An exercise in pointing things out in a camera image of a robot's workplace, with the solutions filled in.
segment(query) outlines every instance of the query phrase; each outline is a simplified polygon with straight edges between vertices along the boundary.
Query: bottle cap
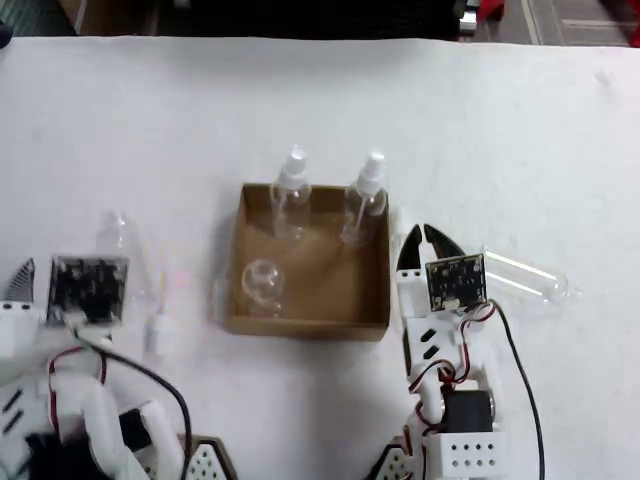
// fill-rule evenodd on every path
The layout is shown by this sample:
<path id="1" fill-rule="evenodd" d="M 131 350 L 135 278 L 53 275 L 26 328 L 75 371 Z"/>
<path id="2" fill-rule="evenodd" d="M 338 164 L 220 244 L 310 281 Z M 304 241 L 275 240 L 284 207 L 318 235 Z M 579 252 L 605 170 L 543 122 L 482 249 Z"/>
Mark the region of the bottle cap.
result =
<path id="1" fill-rule="evenodd" d="M 307 154 L 304 150 L 293 147 L 282 165 L 277 183 L 287 190 L 297 190 L 307 183 Z"/>
<path id="2" fill-rule="evenodd" d="M 384 180 L 384 155 L 378 152 L 371 152 L 367 163 L 364 164 L 356 186 L 363 195 L 373 197 L 382 188 Z"/>

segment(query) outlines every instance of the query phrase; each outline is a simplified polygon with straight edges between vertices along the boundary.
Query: black circuit board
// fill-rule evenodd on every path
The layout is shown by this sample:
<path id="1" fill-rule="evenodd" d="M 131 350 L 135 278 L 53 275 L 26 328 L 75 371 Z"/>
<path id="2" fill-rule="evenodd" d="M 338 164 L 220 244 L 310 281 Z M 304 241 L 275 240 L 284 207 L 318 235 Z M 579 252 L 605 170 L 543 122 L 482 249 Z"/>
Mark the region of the black circuit board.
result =
<path id="1" fill-rule="evenodd" d="M 128 269 L 124 257 L 54 257 L 47 325 L 64 325 L 65 314 L 79 311 L 89 325 L 121 321 Z"/>
<path id="2" fill-rule="evenodd" d="M 430 262 L 426 270 L 432 312 L 457 310 L 487 301 L 484 255 Z"/>

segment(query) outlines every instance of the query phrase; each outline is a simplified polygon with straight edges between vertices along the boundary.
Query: plastic bottle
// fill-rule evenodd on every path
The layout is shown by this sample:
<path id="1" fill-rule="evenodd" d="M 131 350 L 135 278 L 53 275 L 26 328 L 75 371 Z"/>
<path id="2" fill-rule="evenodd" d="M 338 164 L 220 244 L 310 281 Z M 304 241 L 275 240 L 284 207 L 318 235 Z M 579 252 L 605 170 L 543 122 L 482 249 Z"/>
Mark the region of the plastic bottle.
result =
<path id="1" fill-rule="evenodd" d="M 349 245 L 370 243 L 387 206 L 383 188 L 384 155 L 372 152 L 358 179 L 345 192 L 342 241 Z"/>
<path id="2" fill-rule="evenodd" d="M 307 155 L 294 147 L 271 185 L 273 229 L 276 237 L 300 239 L 309 226 L 311 185 L 307 181 Z"/>

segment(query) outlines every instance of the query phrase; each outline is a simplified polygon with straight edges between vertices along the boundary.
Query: open cardboard box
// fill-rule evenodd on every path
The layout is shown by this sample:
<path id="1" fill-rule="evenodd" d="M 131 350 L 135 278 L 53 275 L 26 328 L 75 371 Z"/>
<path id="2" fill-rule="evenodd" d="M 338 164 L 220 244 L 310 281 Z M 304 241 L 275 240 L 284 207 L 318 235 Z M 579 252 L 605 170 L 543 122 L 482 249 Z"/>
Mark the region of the open cardboard box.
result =
<path id="1" fill-rule="evenodd" d="M 347 246 L 340 240 L 344 188 L 312 188 L 309 231 L 292 242 L 273 235 L 269 186 L 243 186 L 227 327 L 250 335 L 378 341 L 390 315 L 388 208 L 371 245 Z M 274 261 L 284 273 L 277 318 L 249 315 L 242 272 L 258 258 Z"/>

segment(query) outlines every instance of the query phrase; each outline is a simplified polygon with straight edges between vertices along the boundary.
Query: white table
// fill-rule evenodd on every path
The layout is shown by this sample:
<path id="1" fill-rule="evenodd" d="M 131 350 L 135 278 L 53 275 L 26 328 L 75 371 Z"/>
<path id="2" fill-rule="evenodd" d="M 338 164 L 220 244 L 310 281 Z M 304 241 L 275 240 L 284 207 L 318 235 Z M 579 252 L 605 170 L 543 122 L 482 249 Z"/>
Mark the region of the white table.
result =
<path id="1" fill-rule="evenodd" d="M 243 479 L 361 478 L 415 402 L 397 319 L 379 344 L 241 337 L 207 299 L 243 181 L 273 178 L 296 142 L 315 183 L 347 183 L 377 147 L 394 205 L 583 290 L 555 318 L 511 323 L 548 478 L 627 478 L 640 454 L 639 85 L 640 52 L 613 48 L 14 39 L 0 52 L 0 271 L 33 255 L 44 305 L 51 254 L 90 251 L 99 212 L 124 209 L 182 279 L 158 369 L 195 432 L 222 437 Z M 496 338 L 511 478 L 537 478 L 529 404 Z M 144 379 L 111 380 L 123 403 L 162 395 L 180 425 Z"/>

